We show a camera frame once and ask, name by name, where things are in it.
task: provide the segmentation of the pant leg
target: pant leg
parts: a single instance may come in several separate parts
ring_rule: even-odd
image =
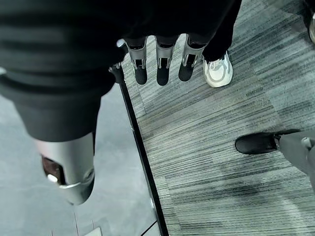
[[[216,35],[211,39],[202,55],[207,61],[220,59],[231,46],[234,24],[241,7],[242,0],[235,0]]]
[[[282,135],[279,150],[293,166],[309,176],[315,191],[315,130]]]

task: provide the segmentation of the gray pants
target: gray pants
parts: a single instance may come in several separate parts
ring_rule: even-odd
[[[315,130],[282,135],[276,143],[284,157],[309,176],[315,191]]]

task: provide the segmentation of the striped carpet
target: striped carpet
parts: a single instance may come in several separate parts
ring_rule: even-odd
[[[229,55],[229,86],[210,88],[201,63],[178,79],[184,36],[170,81],[156,82],[155,42],[148,82],[123,68],[171,236],[313,236],[315,196],[281,153],[245,156],[237,137],[315,128],[315,46],[296,0],[244,0]]]

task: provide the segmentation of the black shoe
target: black shoe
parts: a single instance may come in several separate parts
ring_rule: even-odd
[[[248,134],[239,137],[235,141],[235,148],[243,154],[263,154],[277,150],[275,139],[280,139],[281,135],[300,132],[297,129],[291,129],[280,132],[262,132]]]

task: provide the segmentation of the shoe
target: shoe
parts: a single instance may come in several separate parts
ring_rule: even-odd
[[[310,33],[312,42],[315,43],[315,14],[310,24],[309,33]]]
[[[214,88],[228,85],[233,76],[233,67],[227,52],[216,61],[203,60],[203,73],[207,83]]]
[[[297,129],[290,129],[280,132],[248,134],[237,138],[235,148],[243,154],[263,154],[277,151],[278,147],[275,139],[280,140],[281,135],[300,132]]]

